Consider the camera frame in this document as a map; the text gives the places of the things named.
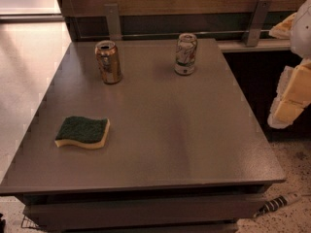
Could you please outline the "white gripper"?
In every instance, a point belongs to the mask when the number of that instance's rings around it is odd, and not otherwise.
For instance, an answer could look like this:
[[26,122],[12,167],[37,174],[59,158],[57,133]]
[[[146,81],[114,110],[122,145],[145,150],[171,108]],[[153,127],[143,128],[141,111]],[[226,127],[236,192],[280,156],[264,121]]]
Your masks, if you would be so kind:
[[[277,39],[290,38],[293,53],[311,58],[311,0],[306,0],[297,13],[273,26],[269,35]],[[284,129],[311,104],[311,60],[303,59],[294,68],[286,66],[276,92],[267,122],[271,128]]]

